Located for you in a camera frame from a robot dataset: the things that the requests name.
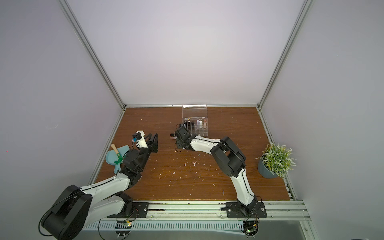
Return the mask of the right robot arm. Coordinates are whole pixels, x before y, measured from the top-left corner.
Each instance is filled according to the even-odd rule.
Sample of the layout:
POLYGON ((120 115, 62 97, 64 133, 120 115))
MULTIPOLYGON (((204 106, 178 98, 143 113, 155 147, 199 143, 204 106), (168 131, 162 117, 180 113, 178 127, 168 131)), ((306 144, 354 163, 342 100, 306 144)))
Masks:
POLYGON ((231 179, 240 208, 248 214, 256 212, 258 199, 248 181, 246 156, 229 137, 209 139, 193 135, 183 125, 171 137, 175 138, 178 149, 212 155, 220 170, 231 179))

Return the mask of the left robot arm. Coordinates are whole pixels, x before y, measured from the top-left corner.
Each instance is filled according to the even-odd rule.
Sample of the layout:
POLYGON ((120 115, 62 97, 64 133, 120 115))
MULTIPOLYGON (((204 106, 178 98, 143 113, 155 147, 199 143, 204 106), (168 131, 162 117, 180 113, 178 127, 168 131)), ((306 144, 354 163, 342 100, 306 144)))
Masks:
POLYGON ((84 227, 104 218, 136 218, 139 211, 125 191, 140 180, 151 153, 158 151, 158 135, 137 131, 132 143, 120 148, 112 144, 114 175, 88 186, 65 188, 41 217, 38 230, 45 229, 46 237, 72 240, 84 227))

